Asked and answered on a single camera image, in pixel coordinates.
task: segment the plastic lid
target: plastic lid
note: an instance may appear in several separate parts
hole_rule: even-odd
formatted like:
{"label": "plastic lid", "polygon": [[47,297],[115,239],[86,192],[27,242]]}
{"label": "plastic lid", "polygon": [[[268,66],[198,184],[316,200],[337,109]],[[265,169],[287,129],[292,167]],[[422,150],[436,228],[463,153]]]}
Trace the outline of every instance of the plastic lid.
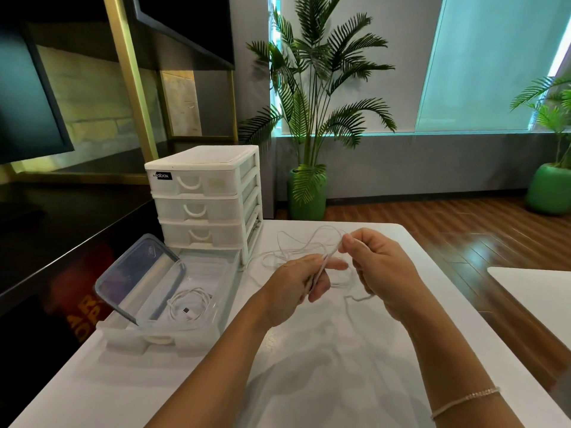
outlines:
{"label": "plastic lid", "polygon": [[240,165],[257,149],[257,145],[197,145],[175,155],[147,162],[145,169],[188,171],[204,167],[230,170]]}
{"label": "plastic lid", "polygon": [[173,267],[178,261],[179,258],[161,241],[146,234],[97,279],[95,292],[136,324],[137,312],[167,274],[173,281],[182,280],[184,266]]}

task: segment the green planter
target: green planter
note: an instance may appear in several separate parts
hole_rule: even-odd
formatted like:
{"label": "green planter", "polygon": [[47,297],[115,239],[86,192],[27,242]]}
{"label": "green planter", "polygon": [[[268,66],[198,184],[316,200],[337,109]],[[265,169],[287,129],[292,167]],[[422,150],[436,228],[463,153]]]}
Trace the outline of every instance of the green planter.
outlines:
{"label": "green planter", "polygon": [[327,177],[323,182],[318,194],[306,204],[300,204],[294,200],[294,170],[289,172],[287,179],[287,209],[290,219],[297,221],[321,221],[325,216],[325,200],[327,199]]}
{"label": "green planter", "polygon": [[571,212],[571,170],[553,164],[541,165],[525,201],[529,208],[549,215]]}

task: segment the wooden floor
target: wooden floor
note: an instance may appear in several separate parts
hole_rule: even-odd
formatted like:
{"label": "wooden floor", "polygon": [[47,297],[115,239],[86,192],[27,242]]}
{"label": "wooden floor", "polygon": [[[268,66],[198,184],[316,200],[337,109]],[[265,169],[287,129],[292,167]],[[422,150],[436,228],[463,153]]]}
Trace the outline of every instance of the wooden floor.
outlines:
{"label": "wooden floor", "polygon": [[536,215],[521,199],[492,198],[330,206],[324,220],[403,225],[546,390],[571,365],[571,352],[487,272],[571,270],[571,215]]}

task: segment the drawer label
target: drawer label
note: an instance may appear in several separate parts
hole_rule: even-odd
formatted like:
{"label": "drawer label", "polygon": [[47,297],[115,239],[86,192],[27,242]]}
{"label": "drawer label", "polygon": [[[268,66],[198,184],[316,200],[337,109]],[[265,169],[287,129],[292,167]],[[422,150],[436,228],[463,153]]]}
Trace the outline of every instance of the drawer label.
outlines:
{"label": "drawer label", "polygon": [[157,171],[153,174],[159,180],[172,180],[172,174],[168,171]]}

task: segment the forearm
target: forearm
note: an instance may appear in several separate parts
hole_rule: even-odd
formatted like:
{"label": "forearm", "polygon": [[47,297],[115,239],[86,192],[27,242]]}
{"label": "forearm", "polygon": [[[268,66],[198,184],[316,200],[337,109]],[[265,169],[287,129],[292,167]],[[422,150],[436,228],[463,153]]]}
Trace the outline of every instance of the forearm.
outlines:
{"label": "forearm", "polygon": [[253,359],[269,326],[250,299],[147,428],[229,427],[241,408]]}
{"label": "forearm", "polygon": [[[403,321],[415,347],[432,411],[475,392],[494,388],[488,373],[442,306],[427,295],[422,307]],[[518,418],[498,393],[446,410],[439,428],[520,428]]]}

